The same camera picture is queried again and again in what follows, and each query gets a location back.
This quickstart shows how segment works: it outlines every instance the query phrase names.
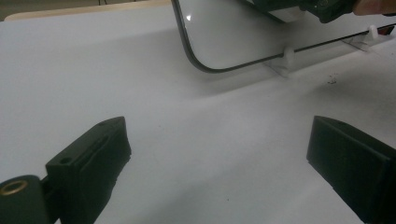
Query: white surface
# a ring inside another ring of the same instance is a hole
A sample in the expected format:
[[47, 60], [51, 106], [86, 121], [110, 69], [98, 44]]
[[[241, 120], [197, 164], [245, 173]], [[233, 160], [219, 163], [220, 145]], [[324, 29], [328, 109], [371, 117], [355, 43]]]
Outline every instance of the white surface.
[[1, 22], [0, 181], [44, 177], [123, 115], [133, 156], [96, 224], [361, 223], [305, 153], [314, 115], [396, 147], [395, 51], [336, 43], [298, 53], [288, 79], [214, 76], [188, 62], [171, 7]]
[[384, 16], [348, 14], [327, 24], [311, 13], [280, 24], [239, 0], [178, 0], [195, 57], [213, 69], [225, 69], [355, 35], [370, 25], [396, 23]]

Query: white bracket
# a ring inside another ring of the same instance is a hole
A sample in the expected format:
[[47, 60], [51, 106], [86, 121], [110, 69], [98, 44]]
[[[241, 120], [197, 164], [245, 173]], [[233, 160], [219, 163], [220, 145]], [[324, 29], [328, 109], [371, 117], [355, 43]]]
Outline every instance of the white bracket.
[[294, 49], [287, 47], [283, 52], [282, 58], [275, 58], [265, 62], [264, 64], [274, 69], [274, 71], [282, 77], [288, 77], [290, 69], [294, 64], [294, 54]]
[[370, 44], [372, 44], [376, 39], [378, 39], [378, 29], [376, 26], [371, 25], [367, 35], [358, 35], [349, 39], [344, 39], [343, 41], [357, 49], [369, 51]]

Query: white plastic clip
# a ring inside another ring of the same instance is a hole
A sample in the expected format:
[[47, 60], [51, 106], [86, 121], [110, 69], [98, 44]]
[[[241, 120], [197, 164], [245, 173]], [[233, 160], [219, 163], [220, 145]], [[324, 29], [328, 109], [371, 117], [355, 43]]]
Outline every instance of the white plastic clip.
[[345, 43], [363, 51], [370, 50], [370, 44], [378, 39], [378, 29], [376, 26], [371, 25], [369, 27], [369, 33], [367, 35], [358, 35], [349, 39], [343, 40]]
[[288, 77], [290, 69], [294, 64], [294, 49], [287, 47], [283, 52], [283, 58], [275, 58], [264, 64], [274, 69], [282, 77]]

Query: white table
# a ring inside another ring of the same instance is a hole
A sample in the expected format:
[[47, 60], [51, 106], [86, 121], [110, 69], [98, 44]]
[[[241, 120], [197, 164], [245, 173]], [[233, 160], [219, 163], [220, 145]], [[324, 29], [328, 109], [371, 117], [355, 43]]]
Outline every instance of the white table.
[[305, 153], [315, 115], [396, 147], [395, 51], [335, 43], [300, 53], [290, 78], [262, 64], [210, 75], [170, 6], [1, 22], [0, 181], [44, 177], [123, 115], [133, 156], [97, 224], [361, 223]]

